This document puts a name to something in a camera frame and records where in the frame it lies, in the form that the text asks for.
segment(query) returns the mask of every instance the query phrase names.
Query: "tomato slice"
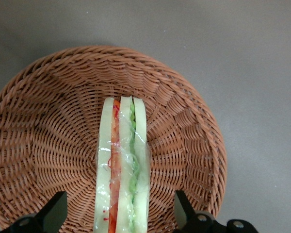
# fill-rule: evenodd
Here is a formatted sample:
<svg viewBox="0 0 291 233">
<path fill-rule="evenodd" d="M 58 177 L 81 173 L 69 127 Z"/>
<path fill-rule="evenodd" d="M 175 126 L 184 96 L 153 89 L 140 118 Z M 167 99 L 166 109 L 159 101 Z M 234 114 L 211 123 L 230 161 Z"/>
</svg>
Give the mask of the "tomato slice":
<svg viewBox="0 0 291 233">
<path fill-rule="evenodd" d="M 115 233 L 118 210 L 118 197 L 120 191 L 121 157 L 119 149 L 119 112 L 120 102 L 114 100 L 112 114 L 112 134 L 111 134 L 111 183 L 110 183 L 110 213 L 109 213 L 109 233 Z"/>
</svg>

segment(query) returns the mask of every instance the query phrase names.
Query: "woven basket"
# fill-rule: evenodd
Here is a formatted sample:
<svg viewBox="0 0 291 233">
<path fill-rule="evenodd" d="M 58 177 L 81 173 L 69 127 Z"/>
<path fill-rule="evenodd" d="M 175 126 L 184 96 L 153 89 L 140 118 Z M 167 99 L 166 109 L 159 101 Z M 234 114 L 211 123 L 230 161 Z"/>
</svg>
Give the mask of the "woven basket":
<svg viewBox="0 0 291 233">
<path fill-rule="evenodd" d="M 96 148 L 106 97 L 146 105 L 151 157 L 149 232 L 175 227 L 174 191 L 217 215 L 226 186 L 226 151 L 198 92 L 177 72 L 136 51 L 89 46 L 41 58 L 0 93 L 0 226 L 38 212 L 68 192 L 60 232 L 92 232 Z"/>
</svg>

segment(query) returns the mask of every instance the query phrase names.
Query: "gray surface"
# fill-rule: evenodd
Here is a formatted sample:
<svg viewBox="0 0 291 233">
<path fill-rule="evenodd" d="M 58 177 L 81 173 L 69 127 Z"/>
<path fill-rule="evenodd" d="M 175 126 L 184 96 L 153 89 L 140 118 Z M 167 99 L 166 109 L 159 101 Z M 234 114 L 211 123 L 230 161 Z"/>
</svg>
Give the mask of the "gray surface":
<svg viewBox="0 0 291 233">
<path fill-rule="evenodd" d="M 291 232 L 291 1 L 0 1 L 0 90 L 72 46 L 130 47 L 200 92 L 228 152 L 218 220 Z"/>
</svg>

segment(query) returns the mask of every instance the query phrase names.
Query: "screw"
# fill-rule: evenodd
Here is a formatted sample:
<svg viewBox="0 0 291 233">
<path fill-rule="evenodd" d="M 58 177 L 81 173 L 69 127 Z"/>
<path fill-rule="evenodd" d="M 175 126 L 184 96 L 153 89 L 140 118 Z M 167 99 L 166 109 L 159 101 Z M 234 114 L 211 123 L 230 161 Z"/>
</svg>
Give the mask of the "screw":
<svg viewBox="0 0 291 233">
<path fill-rule="evenodd" d="M 204 215 L 199 215 L 199 216 L 197 216 L 197 218 L 198 218 L 198 220 L 201 221 L 201 222 L 206 222 L 206 221 L 207 221 L 207 218 L 206 218 L 206 216 L 204 216 Z"/>
<path fill-rule="evenodd" d="M 25 218 L 24 220 L 20 221 L 19 226 L 25 226 L 30 222 L 30 218 Z"/>
<path fill-rule="evenodd" d="M 243 228 L 244 227 L 243 223 L 242 222 L 239 222 L 239 221 L 235 221 L 235 222 L 233 222 L 233 224 L 237 228 Z"/>
</svg>

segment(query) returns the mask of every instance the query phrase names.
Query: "sandwich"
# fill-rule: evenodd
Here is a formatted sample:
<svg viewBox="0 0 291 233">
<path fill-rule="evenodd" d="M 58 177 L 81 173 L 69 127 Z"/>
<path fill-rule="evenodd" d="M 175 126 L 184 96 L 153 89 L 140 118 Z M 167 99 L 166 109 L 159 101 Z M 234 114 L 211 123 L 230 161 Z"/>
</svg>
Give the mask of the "sandwich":
<svg viewBox="0 0 291 233">
<path fill-rule="evenodd" d="M 141 99 L 105 99 L 96 159 L 94 232 L 146 233 L 150 162 Z"/>
</svg>

